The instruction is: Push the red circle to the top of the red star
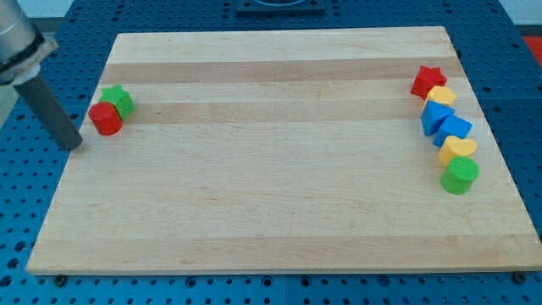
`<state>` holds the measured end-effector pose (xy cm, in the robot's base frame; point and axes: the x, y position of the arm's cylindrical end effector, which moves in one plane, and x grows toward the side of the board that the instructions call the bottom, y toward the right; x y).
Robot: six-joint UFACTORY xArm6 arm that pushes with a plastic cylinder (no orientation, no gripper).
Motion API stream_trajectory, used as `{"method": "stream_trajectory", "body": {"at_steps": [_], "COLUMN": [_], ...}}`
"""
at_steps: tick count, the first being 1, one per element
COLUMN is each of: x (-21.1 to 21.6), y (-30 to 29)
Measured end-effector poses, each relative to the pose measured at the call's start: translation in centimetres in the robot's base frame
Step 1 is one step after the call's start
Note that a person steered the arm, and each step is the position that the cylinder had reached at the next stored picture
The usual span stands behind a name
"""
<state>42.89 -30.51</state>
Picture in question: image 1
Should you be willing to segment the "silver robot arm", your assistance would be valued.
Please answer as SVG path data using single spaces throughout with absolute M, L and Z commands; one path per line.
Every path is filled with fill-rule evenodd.
M 45 38 L 14 0 L 1 0 L 1 85 L 19 86 L 36 77 L 41 62 L 58 48 Z

